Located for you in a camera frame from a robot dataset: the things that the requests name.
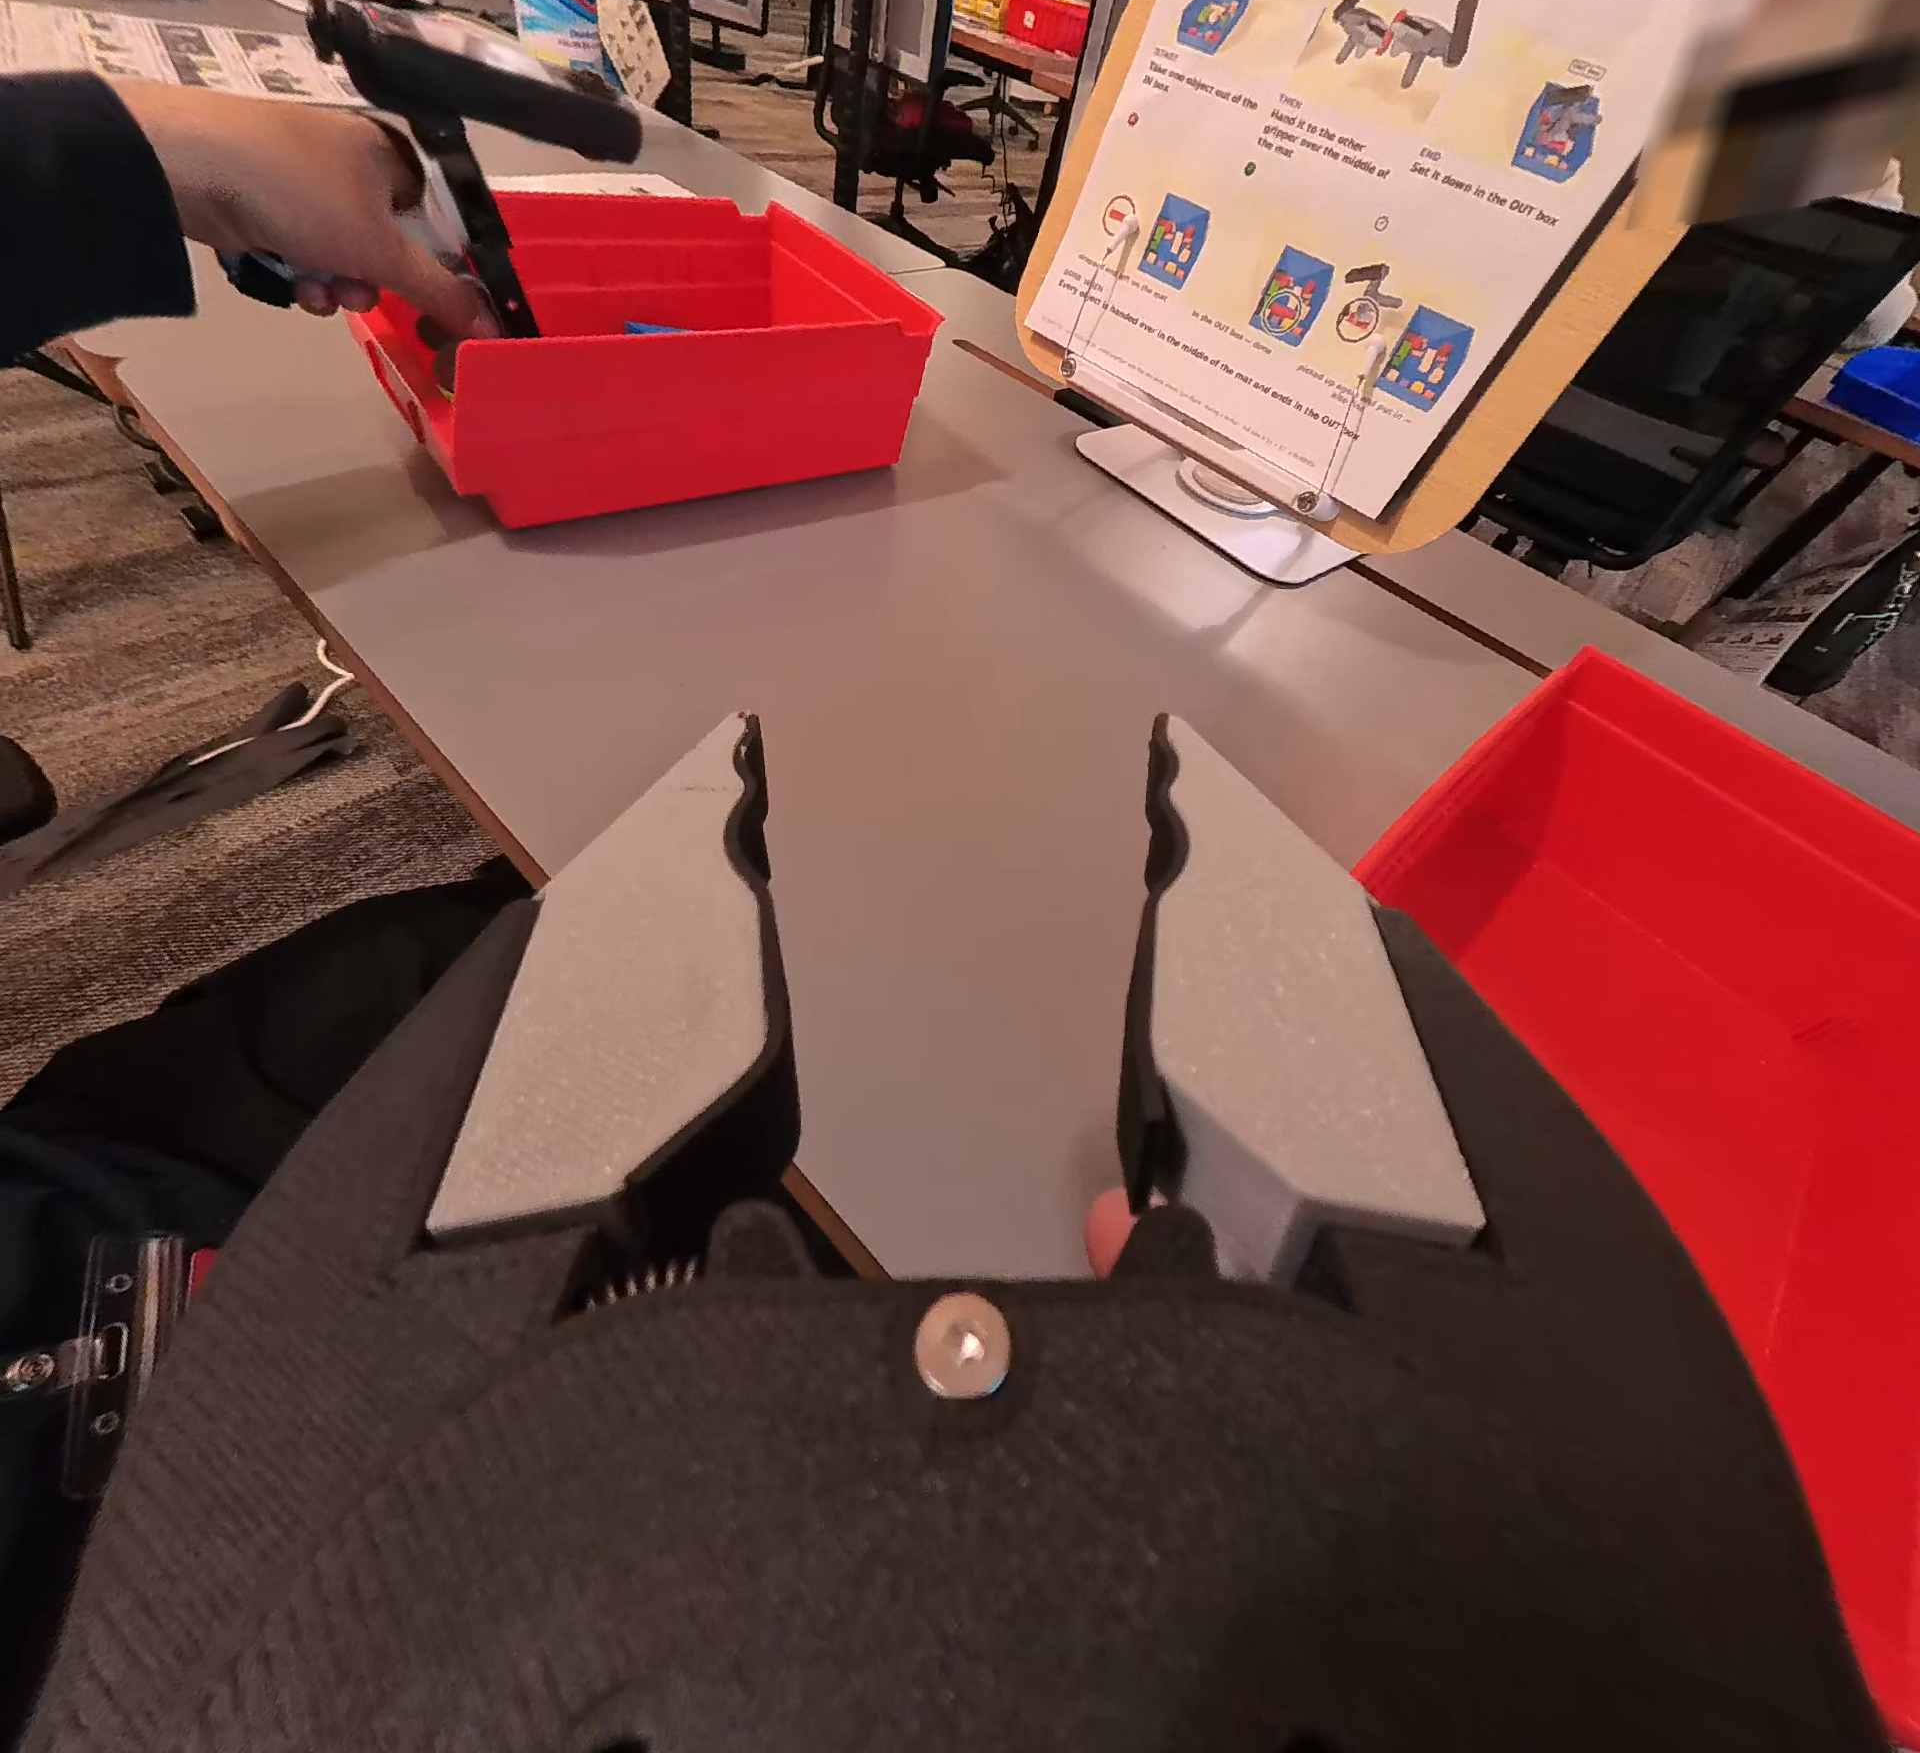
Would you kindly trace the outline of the clear badge holder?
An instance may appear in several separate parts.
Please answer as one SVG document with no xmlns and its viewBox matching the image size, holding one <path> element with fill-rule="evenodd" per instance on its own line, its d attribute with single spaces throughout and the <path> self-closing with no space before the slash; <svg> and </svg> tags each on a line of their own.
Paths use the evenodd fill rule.
<svg viewBox="0 0 1920 1753">
<path fill-rule="evenodd" d="M 203 1255 L 180 1232 L 102 1234 L 87 1255 L 78 1326 L 4 1361 L 4 1410 L 59 1405 L 61 1495 L 98 1501 L 134 1406 L 193 1298 Z"/>
</svg>

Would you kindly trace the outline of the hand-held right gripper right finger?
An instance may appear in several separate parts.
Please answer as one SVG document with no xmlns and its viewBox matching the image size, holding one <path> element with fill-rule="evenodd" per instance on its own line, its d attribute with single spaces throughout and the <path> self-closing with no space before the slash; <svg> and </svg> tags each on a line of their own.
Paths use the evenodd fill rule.
<svg viewBox="0 0 1920 1753">
<path fill-rule="evenodd" d="M 1228 1280 L 1327 1227 L 1464 1248 L 1483 1202 L 1373 904 L 1187 720 L 1148 741 L 1117 1146 L 1130 1208 L 1198 1215 Z"/>
</svg>

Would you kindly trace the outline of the instruction poster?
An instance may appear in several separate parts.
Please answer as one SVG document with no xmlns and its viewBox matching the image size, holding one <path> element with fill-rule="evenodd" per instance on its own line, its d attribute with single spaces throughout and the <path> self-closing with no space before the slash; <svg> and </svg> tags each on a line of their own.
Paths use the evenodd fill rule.
<svg viewBox="0 0 1920 1753">
<path fill-rule="evenodd" d="M 1700 0 L 1151 0 L 1021 325 L 1380 521 L 1612 215 Z"/>
</svg>

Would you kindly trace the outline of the blue plastic bin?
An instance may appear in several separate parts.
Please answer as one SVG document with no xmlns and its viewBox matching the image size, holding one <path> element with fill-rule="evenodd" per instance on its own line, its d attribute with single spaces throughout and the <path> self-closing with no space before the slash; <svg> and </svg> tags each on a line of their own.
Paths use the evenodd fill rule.
<svg viewBox="0 0 1920 1753">
<path fill-rule="evenodd" d="M 1837 411 L 1918 444 L 1915 346 L 1863 349 L 1837 370 L 1823 400 Z"/>
</svg>

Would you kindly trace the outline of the black mesh office chair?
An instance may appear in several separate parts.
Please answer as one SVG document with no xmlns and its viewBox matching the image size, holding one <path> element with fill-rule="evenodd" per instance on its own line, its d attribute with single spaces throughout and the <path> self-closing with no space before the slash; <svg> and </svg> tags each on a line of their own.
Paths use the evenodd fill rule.
<svg viewBox="0 0 1920 1753">
<path fill-rule="evenodd" d="M 1645 565 L 1915 259 L 1914 215 L 1852 197 L 1688 229 L 1471 521 L 1548 561 Z"/>
</svg>

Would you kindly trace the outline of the person's left hand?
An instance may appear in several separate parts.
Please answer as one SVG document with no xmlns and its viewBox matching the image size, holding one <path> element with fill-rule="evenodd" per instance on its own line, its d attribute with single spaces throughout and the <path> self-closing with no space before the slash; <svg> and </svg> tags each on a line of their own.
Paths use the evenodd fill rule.
<svg viewBox="0 0 1920 1753">
<path fill-rule="evenodd" d="M 397 297 L 454 340 L 498 335 L 480 290 L 402 228 L 421 184 L 370 117 L 149 82 L 111 91 L 156 154 L 185 240 L 277 255 L 316 316 Z"/>
</svg>

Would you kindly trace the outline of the red plastic bin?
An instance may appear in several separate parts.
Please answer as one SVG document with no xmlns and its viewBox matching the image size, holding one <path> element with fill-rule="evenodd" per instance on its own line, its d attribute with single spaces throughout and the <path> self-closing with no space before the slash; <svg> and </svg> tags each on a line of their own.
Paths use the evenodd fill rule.
<svg viewBox="0 0 1920 1753">
<path fill-rule="evenodd" d="M 1915 1748 L 1915 833 L 1588 648 L 1353 872 L 1661 1207 Z"/>
<path fill-rule="evenodd" d="M 942 314 L 784 205 L 502 195 L 535 340 L 349 331 L 452 490 L 512 531 L 887 468 Z M 703 328 L 625 336 L 630 318 Z"/>
</svg>

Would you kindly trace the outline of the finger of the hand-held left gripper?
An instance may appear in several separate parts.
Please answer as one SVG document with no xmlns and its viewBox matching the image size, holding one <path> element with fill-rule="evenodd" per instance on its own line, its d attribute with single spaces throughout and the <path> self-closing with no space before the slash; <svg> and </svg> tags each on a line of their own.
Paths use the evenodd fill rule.
<svg viewBox="0 0 1920 1753">
<path fill-rule="evenodd" d="M 468 275 L 490 301 L 494 325 L 516 340 L 539 338 L 540 322 L 519 279 L 505 215 L 459 117 L 424 120 L 424 162 L 459 223 Z"/>
</svg>

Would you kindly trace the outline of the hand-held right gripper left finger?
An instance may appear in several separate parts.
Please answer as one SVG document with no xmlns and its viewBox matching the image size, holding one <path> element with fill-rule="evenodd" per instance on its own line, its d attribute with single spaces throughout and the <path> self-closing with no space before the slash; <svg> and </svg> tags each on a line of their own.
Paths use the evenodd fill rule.
<svg viewBox="0 0 1920 1753">
<path fill-rule="evenodd" d="M 431 1242 L 608 1215 L 778 1071 L 767 804 L 761 722 L 729 713 L 546 883 Z"/>
</svg>

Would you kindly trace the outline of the person's left forearm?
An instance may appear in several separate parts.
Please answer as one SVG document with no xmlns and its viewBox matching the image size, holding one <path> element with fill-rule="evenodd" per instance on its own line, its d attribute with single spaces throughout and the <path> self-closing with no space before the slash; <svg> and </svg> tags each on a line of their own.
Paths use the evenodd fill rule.
<svg viewBox="0 0 1920 1753">
<path fill-rule="evenodd" d="M 124 102 L 93 74 L 5 74 L 1 365 L 100 325 L 196 309 L 172 185 Z"/>
</svg>

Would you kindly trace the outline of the picture-printed paper sheet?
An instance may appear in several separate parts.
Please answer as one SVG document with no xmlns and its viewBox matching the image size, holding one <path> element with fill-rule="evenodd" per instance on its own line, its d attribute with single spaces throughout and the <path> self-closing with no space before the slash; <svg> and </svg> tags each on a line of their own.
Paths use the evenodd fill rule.
<svg viewBox="0 0 1920 1753">
<path fill-rule="evenodd" d="M 365 108 L 346 74 L 284 31 L 1 0 L 5 74 L 85 71 L 309 107 Z"/>
</svg>

